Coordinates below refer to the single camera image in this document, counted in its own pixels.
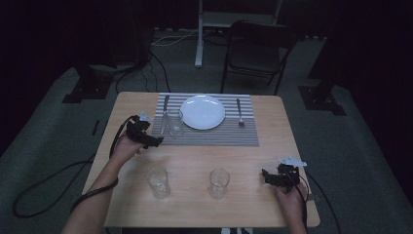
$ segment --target chair backrest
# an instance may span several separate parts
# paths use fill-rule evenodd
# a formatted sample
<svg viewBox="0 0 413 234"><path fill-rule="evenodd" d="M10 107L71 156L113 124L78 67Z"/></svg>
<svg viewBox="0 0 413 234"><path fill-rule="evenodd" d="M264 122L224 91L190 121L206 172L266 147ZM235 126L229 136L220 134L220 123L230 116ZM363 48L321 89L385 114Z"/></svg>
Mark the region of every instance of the chair backrest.
<svg viewBox="0 0 413 234"><path fill-rule="evenodd" d="M230 27L230 40L239 37L263 46L281 47L289 50L297 42L297 38L284 25L264 24L247 20L238 20Z"/></svg>

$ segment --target knife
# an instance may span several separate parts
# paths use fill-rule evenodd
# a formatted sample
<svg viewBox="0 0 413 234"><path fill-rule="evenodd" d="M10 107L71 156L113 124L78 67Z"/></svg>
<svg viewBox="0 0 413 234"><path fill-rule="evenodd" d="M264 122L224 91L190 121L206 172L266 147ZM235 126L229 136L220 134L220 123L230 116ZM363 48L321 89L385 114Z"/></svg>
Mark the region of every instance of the knife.
<svg viewBox="0 0 413 234"><path fill-rule="evenodd" d="M164 114L162 116L162 128L161 128L161 135L164 134L164 130L167 127L167 106L168 106L169 96L165 96L164 99Z"/></svg>

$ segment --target drinking glass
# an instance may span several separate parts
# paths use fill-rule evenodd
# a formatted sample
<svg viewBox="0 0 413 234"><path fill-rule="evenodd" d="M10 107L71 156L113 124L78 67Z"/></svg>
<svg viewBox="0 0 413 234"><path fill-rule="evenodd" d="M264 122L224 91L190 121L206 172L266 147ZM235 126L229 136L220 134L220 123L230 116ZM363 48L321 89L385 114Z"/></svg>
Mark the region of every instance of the drinking glass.
<svg viewBox="0 0 413 234"><path fill-rule="evenodd" d="M156 198L165 198L169 195L170 188L167 171L162 168L154 168L149 171L146 178Z"/></svg>
<svg viewBox="0 0 413 234"><path fill-rule="evenodd" d="M169 133L173 137L179 137L183 133L183 114L180 110L170 110L167 112Z"/></svg>
<svg viewBox="0 0 413 234"><path fill-rule="evenodd" d="M210 173L209 179L209 194L213 198L222 198L230 182L230 175L223 169L215 169Z"/></svg>

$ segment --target fork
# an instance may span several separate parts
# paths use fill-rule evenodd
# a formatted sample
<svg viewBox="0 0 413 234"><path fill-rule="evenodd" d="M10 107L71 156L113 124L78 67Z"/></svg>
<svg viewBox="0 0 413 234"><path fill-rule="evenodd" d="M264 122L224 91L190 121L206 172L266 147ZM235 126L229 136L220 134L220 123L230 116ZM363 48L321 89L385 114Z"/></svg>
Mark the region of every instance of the fork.
<svg viewBox="0 0 413 234"><path fill-rule="evenodd" d="M240 99L237 98L237 106L238 106L238 113L240 114L240 120L238 121L238 125L243 127L245 126L245 123L243 121L243 115L241 113L241 104L240 104Z"/></svg>

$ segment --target placemat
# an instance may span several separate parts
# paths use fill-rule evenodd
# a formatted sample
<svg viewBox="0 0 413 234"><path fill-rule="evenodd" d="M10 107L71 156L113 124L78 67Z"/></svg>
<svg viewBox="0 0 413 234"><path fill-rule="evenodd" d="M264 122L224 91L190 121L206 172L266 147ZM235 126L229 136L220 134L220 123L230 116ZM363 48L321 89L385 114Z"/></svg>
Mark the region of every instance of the placemat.
<svg viewBox="0 0 413 234"><path fill-rule="evenodd" d="M165 129L163 145L208 145L208 146L259 146L255 127L254 113L249 95L221 95L221 94L183 94L159 93L158 104L152 129L152 136L160 136L164 99L169 95L168 110L179 109L181 104L192 96L206 95L217 98L225 108L225 118L221 124L210 130L196 130L183 125L183 135L172 137L168 127ZM238 125L240 119L237 107L237 98L240 99L244 127Z"/></svg>

